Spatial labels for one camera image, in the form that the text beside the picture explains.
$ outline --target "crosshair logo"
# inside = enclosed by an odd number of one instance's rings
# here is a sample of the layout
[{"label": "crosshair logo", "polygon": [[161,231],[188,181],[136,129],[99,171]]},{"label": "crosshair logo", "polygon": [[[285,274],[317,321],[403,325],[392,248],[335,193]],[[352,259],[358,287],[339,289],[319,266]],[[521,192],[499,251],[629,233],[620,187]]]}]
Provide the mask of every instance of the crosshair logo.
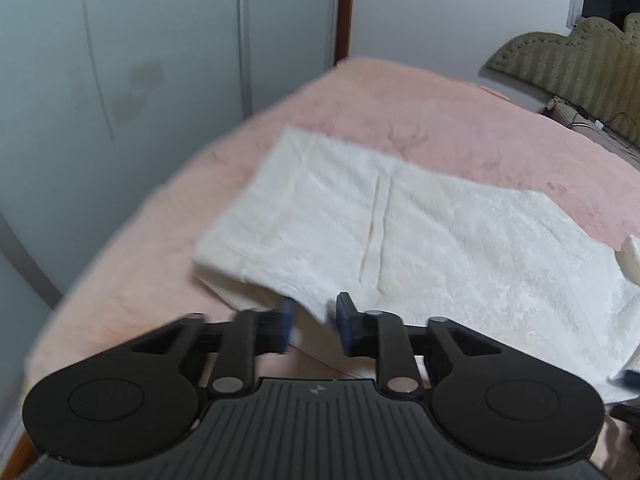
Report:
[{"label": "crosshair logo", "polygon": [[320,384],[316,384],[316,386],[309,388],[309,391],[314,395],[320,395],[325,393],[326,388]]}]

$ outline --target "cloth fold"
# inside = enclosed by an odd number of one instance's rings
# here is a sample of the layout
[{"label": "cloth fold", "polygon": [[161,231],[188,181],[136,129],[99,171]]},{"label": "cloth fold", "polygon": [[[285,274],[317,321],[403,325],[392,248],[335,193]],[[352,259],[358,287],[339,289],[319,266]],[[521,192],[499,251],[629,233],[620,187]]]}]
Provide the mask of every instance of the cloth fold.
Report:
[{"label": "cloth fold", "polygon": [[449,317],[615,402],[635,393],[609,378],[640,364],[639,248],[629,237],[616,254],[541,192],[432,173],[290,128],[193,259],[236,309],[294,298],[306,314],[293,343],[347,373],[367,365],[343,359],[326,328],[341,291],[360,310],[407,324]]}]

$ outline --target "white towel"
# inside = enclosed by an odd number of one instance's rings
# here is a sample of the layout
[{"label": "white towel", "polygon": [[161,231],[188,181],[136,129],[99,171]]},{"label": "white towel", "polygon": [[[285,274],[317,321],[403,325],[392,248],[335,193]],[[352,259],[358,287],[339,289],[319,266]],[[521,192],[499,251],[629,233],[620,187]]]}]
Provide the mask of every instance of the white towel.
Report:
[{"label": "white towel", "polygon": [[406,324],[449,317],[615,402],[635,394],[609,378],[640,369],[639,254],[635,237],[618,253],[593,240],[541,192],[289,129],[205,232],[194,262],[235,308],[297,300],[312,317],[300,320],[296,345],[345,371],[318,325],[342,291],[359,310]]}]

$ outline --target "bed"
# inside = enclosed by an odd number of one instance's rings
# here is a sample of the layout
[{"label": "bed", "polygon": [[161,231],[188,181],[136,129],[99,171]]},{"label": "bed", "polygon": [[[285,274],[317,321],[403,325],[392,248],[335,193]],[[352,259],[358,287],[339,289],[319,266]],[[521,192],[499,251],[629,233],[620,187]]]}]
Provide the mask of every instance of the bed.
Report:
[{"label": "bed", "polygon": [[[284,126],[348,139],[429,170],[546,193],[614,249],[640,236],[640,174],[560,124],[487,88],[372,59],[352,59],[197,154],[159,187],[98,254],[50,318],[26,363],[26,387],[181,314],[231,309],[193,277],[201,232],[247,184]],[[297,349],[258,373],[336,378]],[[622,424],[608,420],[594,462],[638,475]]]}]

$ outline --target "striped fabric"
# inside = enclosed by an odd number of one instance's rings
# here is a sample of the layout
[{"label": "striped fabric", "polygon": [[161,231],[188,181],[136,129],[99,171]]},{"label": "striped fabric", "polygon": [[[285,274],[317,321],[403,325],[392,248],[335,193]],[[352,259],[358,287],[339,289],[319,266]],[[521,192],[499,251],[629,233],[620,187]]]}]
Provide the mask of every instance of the striped fabric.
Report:
[{"label": "striped fabric", "polygon": [[517,36],[487,66],[584,108],[640,146],[640,12],[626,17],[624,32],[587,18],[569,36]]}]

